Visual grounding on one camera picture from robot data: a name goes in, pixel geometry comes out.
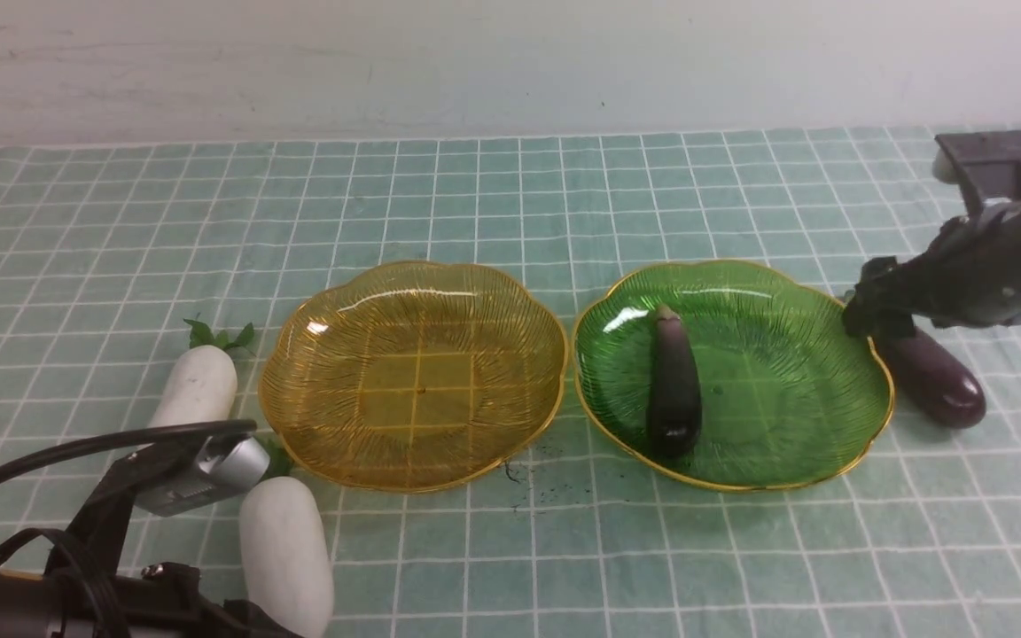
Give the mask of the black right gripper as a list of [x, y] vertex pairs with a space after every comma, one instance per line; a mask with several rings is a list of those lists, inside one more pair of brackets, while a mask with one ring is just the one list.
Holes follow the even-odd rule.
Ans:
[[914, 338], [913, 315], [945, 326], [1021, 324], [1021, 199], [954, 222], [923, 253], [863, 263], [846, 295], [850, 338]]

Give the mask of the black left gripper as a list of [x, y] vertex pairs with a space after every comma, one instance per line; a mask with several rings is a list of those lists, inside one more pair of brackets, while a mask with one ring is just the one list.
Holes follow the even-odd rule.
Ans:
[[199, 591], [201, 571], [181, 563], [118, 576], [114, 589], [130, 637], [295, 637], [247, 599], [220, 604]]

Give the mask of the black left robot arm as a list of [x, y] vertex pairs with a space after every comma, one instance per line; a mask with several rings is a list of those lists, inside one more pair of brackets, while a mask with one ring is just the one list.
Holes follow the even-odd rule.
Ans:
[[[214, 604], [199, 592], [201, 573], [151, 565], [139, 578], [113, 578], [131, 637], [292, 637], [256, 604]], [[0, 570], [0, 637], [109, 637], [68, 573]]]

